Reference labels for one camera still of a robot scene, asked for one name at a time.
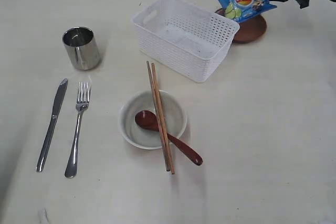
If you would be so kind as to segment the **blue snack packet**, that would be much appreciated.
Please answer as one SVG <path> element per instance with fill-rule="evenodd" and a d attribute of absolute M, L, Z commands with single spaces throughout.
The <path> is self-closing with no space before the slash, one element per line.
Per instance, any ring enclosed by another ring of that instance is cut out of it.
<path fill-rule="evenodd" d="M 261 13 L 277 8 L 269 0 L 218 0 L 224 17 L 237 23 L 245 22 Z"/>

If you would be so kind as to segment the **brown round plate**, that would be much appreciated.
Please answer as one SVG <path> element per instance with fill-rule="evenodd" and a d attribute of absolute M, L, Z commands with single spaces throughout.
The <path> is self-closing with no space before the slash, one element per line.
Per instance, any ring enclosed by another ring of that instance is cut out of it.
<path fill-rule="evenodd" d="M 217 53 L 229 49 L 234 42 L 241 44 L 252 42 L 262 36 L 267 29 L 266 20 L 261 15 L 237 23 L 217 13 L 207 13 L 203 21 L 203 24 L 189 30 L 190 35 L 207 42 Z"/>

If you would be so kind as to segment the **white perforated plastic basket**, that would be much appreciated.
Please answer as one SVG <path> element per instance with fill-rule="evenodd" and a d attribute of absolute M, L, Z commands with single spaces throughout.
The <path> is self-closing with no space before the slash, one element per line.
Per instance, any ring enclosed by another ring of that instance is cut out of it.
<path fill-rule="evenodd" d="M 140 50 L 196 83 L 225 59 L 237 22 L 184 0 L 155 0 L 132 17 Z"/>

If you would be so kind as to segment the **wooden chopstick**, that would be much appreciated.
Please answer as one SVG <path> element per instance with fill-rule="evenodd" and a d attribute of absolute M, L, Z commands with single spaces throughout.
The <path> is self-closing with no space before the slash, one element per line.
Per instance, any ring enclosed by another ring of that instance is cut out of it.
<path fill-rule="evenodd" d="M 160 133 L 160 139 L 161 139 L 163 156 L 164 156 L 164 160 L 165 160 L 166 171 L 170 172 L 171 171 L 170 162 L 169 162 L 169 158 L 168 158 L 167 151 L 166 151 L 164 136 L 163 136 L 163 133 L 162 133 L 162 127 L 160 125 L 160 118 L 159 118 L 159 115 L 157 114 L 159 112 L 159 110 L 158 110 L 158 106 L 157 106 L 157 102 L 156 102 L 155 87 L 154 87 L 154 82 L 153 82 L 153 77 L 152 77 L 152 72 L 151 72 L 149 61 L 146 62 L 146 65 L 147 65 L 147 68 L 148 68 L 149 82 L 150 82 L 150 86 L 151 86 L 152 98 L 153 98 L 153 103 L 154 103 L 154 108 L 155 108 L 155 116 L 156 116 L 155 122 L 157 123 L 159 133 Z"/>
<path fill-rule="evenodd" d="M 165 140 L 165 147 L 166 147 L 166 151 L 167 151 L 167 155 L 168 155 L 168 159 L 170 163 L 170 169 L 171 169 L 171 173 L 175 174 L 175 168 L 174 168 L 173 158 L 172 158 L 171 149 L 170 149 L 170 142 L 167 136 L 164 113 L 163 113 L 163 108 L 162 108 L 162 103 L 161 103 L 160 88 L 159 88 L 159 84 L 158 84 L 157 77 L 156 77 L 156 69 L 155 69 L 154 63 L 151 63 L 151 69 L 152 69 L 152 77 L 153 77 L 154 86 L 155 86 L 156 102 L 157 102 L 158 109 L 159 109 L 160 125 L 163 130 L 163 137 Z"/>

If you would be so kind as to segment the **grey ceramic bowl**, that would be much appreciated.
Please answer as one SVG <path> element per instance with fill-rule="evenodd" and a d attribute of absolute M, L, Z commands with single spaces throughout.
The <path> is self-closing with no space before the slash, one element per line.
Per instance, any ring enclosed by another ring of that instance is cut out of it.
<path fill-rule="evenodd" d="M 167 133 L 176 138 L 181 137 L 187 126 L 186 112 L 167 92 L 161 90 L 160 98 Z M 151 91 L 136 94 L 126 102 L 118 123 L 121 135 L 131 145 L 145 150 L 162 147 Z"/>

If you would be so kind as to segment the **red wooden spoon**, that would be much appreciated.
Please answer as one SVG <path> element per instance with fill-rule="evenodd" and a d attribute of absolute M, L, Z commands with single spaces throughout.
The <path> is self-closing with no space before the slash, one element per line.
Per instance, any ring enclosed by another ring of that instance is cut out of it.
<path fill-rule="evenodd" d="M 148 110 L 140 111 L 135 116 L 136 124 L 146 130 L 159 132 L 158 125 L 155 122 L 156 116 L 153 112 Z M 203 164 L 202 157 L 194 151 L 187 144 L 172 136 L 167 134 L 168 139 L 172 142 L 185 156 L 187 156 L 195 165 L 201 166 Z"/>

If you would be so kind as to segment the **silver foil packet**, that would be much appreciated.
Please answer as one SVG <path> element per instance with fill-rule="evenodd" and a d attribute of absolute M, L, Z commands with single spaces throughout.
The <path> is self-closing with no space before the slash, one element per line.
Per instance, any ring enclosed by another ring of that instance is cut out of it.
<path fill-rule="evenodd" d="M 63 34 L 62 42 L 75 69 L 91 70 L 100 63 L 101 56 L 91 29 L 73 27 Z"/>

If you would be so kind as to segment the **silver spoon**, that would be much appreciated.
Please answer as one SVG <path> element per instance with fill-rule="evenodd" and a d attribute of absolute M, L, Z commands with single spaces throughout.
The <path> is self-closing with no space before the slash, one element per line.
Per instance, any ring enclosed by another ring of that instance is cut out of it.
<path fill-rule="evenodd" d="M 76 101 L 77 121 L 73 138 L 74 140 L 72 142 L 70 156 L 65 170 L 66 178 L 73 178 L 77 174 L 81 120 L 84 111 L 89 107 L 90 93 L 91 93 L 91 86 L 89 85 L 89 82 L 79 82 L 78 95 Z"/>

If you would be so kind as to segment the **silver table knife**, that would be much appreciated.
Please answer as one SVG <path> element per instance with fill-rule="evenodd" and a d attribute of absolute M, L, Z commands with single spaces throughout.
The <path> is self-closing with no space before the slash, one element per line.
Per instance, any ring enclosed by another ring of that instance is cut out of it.
<path fill-rule="evenodd" d="M 47 159 L 48 151 L 50 148 L 51 140 L 53 138 L 55 126 L 57 123 L 57 119 L 60 113 L 60 109 L 66 94 L 67 90 L 67 85 L 68 85 L 68 79 L 64 78 L 63 81 L 60 83 L 55 98 L 54 98 L 54 103 L 53 103 L 53 109 L 51 113 L 51 118 L 48 126 L 48 130 L 43 142 L 43 146 L 40 151 L 40 155 L 37 161 L 36 165 L 36 172 L 42 172 L 45 166 L 45 162 Z"/>

